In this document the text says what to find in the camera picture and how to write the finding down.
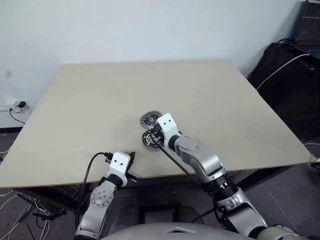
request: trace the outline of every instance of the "laptop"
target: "laptop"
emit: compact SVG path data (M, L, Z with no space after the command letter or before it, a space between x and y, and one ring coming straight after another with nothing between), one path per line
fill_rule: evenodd
M320 60L320 0L306 0L291 47Z

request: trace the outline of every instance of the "white wall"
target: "white wall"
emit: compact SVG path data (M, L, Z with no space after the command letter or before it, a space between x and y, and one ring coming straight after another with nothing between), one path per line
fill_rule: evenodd
M36 105L65 63L228 59L247 76L301 1L2 0L0 107Z

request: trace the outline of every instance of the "gray floor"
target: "gray floor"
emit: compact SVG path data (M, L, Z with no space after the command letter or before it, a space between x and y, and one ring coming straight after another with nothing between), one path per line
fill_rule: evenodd
M0 152L7 150L16 136L17 134L13 133L0 134ZM319 157L319 148L315 148L316 146L313 145L309 145L309 147ZM233 174L236 174L235 180L237 182L250 173L250 171L242 171ZM9 189L0 189L0 194L8 191ZM320 236L320 174L311 166L301 164L292 167L266 181L263 186L259 185L248 190L246 194L264 216L269 226L282 224L292 228L285 217L286 215L303 236ZM0 206L12 196L14 196L14 193L0 197ZM130 188L121 190L118 193L110 209L110 220L112 221L115 213L125 204L132 202L139 202L144 205L148 203L154 205L181 203L195 208L199 213L204 213L212 208L212 202L208 195L189 183L170 184L161 188ZM22 199L16 197L0 211L0 239L11 230L15 220L26 205ZM203 220L206 225L219 227L213 214L204 217ZM29 215L13 231L10 239L32 240L33 238L28 231L26 223L31 228L35 239L39 239L41 229L36 226L35 217L32 215ZM67 215L51 222L50 232L46 239L70 240L73 238L74 231L74 215L72 212L68 212Z

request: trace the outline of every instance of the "table leg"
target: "table leg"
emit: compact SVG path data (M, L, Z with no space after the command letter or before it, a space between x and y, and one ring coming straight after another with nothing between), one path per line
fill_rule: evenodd
M68 197L61 192L53 189L49 186L43 187L26 187L26 188L16 188L14 189L18 192L31 196L33 198L39 199L40 201L44 201L49 203L55 207L69 210L72 212L77 211L78 202L71 197ZM81 211L86 211L86 206L82 206Z
M293 166L280 166L280 167L271 167L263 168L255 171L251 175L247 176L245 179L238 182L237 187L241 188L243 191L252 189L259 184L273 178L274 176L292 168Z

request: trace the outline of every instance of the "table top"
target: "table top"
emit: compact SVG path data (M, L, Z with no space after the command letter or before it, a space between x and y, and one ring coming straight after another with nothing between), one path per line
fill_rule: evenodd
M212 148L228 171L310 156L225 60L64 65L1 164L0 187L81 183L97 152L136 151L129 172L139 178L183 174L161 151L143 146L140 117L149 111L171 113L179 130ZM108 169L98 157L88 182Z

